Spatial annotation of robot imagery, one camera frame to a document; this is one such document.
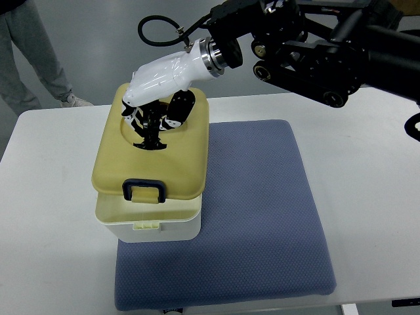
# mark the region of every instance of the white sneaker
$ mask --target white sneaker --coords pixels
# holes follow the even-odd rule
[[[93,106],[92,103],[89,103],[87,100],[82,100],[81,98],[76,97],[73,93],[67,97],[67,102],[61,102],[61,107],[85,107]]]

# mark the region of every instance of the blue cushion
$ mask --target blue cushion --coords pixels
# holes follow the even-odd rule
[[[327,295],[335,277],[288,122],[212,123],[201,231],[119,241],[118,310]]]

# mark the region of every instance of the person's leg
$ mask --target person's leg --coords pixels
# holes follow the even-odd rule
[[[33,66],[39,80],[57,100],[67,101],[72,86],[66,79],[33,0],[9,12],[7,22],[14,44]]]
[[[0,15],[0,96],[16,115],[41,109],[37,97],[21,82],[14,63],[6,14]]]

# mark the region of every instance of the table surface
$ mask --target table surface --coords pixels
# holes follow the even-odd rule
[[[420,143],[404,131],[419,111],[414,102],[365,88],[341,109],[291,93],[211,98],[209,104],[211,122],[290,122],[337,288],[328,296],[197,306],[185,314],[420,296]],[[95,218],[91,185],[109,109],[20,116],[0,162],[0,313],[120,314],[114,306],[117,238]]]

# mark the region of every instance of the cream plastic container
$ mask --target cream plastic container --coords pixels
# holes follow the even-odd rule
[[[166,149],[147,151],[133,146],[143,139],[121,116],[127,87],[117,90],[93,169],[96,218],[123,242],[190,240],[201,228],[208,102],[200,90],[191,89],[196,103],[186,122],[159,133]]]

